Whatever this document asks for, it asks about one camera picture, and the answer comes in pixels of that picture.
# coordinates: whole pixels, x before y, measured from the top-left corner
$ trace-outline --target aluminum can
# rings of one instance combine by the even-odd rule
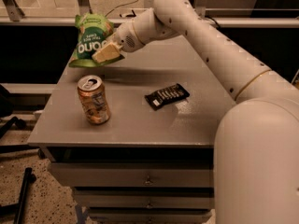
[[[90,75],[81,78],[78,82],[78,97],[91,124],[101,124],[110,118],[105,86],[100,77]]]

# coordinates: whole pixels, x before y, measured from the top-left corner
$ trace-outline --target table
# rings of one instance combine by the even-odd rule
[[[87,75],[106,86],[112,115],[101,125],[86,120],[78,99]],[[190,97],[152,110],[144,95],[176,83]],[[177,36],[104,67],[67,65],[28,143],[43,150],[53,176],[97,221],[202,223],[214,207],[214,137],[234,105]]]

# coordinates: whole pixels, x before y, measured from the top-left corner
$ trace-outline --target drawer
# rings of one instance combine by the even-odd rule
[[[142,222],[156,223],[204,223],[211,218],[211,212],[205,210],[137,210],[137,209],[89,209],[89,217],[99,223]]]
[[[198,163],[51,163],[70,187],[213,187],[213,171]]]
[[[78,204],[109,208],[213,209],[213,189],[102,189],[73,191]]]

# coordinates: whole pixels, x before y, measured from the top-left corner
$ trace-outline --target green chip bag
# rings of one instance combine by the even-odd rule
[[[104,15],[86,13],[84,16],[76,16],[75,26],[79,29],[78,44],[74,50],[70,67],[96,67],[108,63],[114,63],[121,59],[97,63],[93,60],[93,54],[106,43],[106,38],[113,34],[114,24]]]

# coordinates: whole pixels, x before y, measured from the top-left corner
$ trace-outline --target gray tabletop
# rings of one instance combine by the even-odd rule
[[[78,99],[81,77],[98,75],[111,118],[91,125]],[[144,95],[179,83],[185,100],[153,111]],[[224,114],[235,104],[182,36],[156,41],[98,68],[66,66],[28,140],[40,147],[211,146]]]

